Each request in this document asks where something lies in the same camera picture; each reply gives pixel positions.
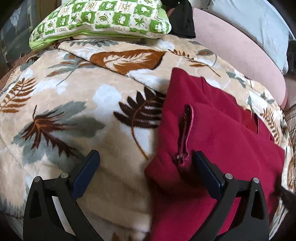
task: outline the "metal bolt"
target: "metal bolt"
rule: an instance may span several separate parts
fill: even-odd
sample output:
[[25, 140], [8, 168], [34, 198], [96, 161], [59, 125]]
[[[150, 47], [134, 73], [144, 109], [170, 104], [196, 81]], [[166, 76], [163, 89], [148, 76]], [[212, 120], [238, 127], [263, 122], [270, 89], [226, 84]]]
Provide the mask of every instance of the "metal bolt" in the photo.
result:
[[34, 182], [37, 183], [37, 182], [39, 182], [39, 181], [40, 181], [40, 177], [35, 177], [35, 178], [34, 178]]
[[255, 183], [259, 183], [259, 182], [260, 182], [259, 179], [256, 178], [256, 177], [253, 178], [253, 181], [254, 181]]
[[233, 175], [231, 175], [230, 173], [226, 173], [225, 177], [229, 180], [231, 180], [233, 178]]
[[63, 172], [61, 174], [61, 178], [67, 178], [69, 176], [69, 174], [67, 172]]

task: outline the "green pillowcase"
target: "green pillowcase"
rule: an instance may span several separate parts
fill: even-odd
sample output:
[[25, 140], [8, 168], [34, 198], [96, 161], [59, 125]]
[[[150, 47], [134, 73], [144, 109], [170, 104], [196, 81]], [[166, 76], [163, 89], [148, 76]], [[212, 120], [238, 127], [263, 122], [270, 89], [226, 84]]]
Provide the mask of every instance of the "green pillowcase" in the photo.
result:
[[160, 0], [71, 0], [34, 29], [30, 47], [40, 50], [78, 34], [161, 38], [171, 31], [161, 6]]

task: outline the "light blue cloth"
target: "light blue cloth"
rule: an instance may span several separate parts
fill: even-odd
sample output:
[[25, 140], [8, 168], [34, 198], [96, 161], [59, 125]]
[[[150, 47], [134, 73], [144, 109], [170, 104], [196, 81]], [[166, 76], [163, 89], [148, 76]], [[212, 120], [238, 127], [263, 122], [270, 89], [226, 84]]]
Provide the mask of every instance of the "light blue cloth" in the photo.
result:
[[265, 51], [284, 75], [288, 72], [287, 49], [292, 32], [269, 2], [210, 0], [206, 11], [242, 31]]

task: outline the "red garment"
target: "red garment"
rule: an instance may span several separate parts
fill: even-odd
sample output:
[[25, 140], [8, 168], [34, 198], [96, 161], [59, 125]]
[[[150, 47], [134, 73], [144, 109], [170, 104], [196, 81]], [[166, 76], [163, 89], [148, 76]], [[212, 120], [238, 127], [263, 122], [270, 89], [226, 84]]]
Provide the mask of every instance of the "red garment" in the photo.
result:
[[[202, 77], [173, 69], [158, 133], [157, 155], [145, 169], [155, 191], [151, 241], [188, 241], [212, 211], [216, 200], [192, 165], [192, 153], [198, 150], [236, 179], [259, 178], [273, 217], [278, 205], [273, 192], [281, 179], [284, 150], [234, 97]], [[236, 198], [220, 234], [229, 229], [238, 204]]]

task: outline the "beige blanket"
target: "beige blanket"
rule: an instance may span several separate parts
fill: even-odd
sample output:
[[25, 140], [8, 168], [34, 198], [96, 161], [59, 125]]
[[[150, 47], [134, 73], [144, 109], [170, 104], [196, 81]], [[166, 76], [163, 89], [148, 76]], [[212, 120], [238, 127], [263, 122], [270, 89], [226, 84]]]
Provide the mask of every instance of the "beige blanket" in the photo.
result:
[[[282, 186], [294, 191], [292, 144], [278, 104], [261, 84], [199, 43], [167, 35], [54, 47], [18, 69], [0, 96], [1, 211], [21, 219], [35, 176], [56, 178], [96, 149], [101, 166], [78, 204], [105, 241], [143, 240], [152, 219], [143, 171], [155, 153], [173, 67], [204, 76], [258, 115], [286, 152]], [[270, 236], [285, 214], [280, 201]]]

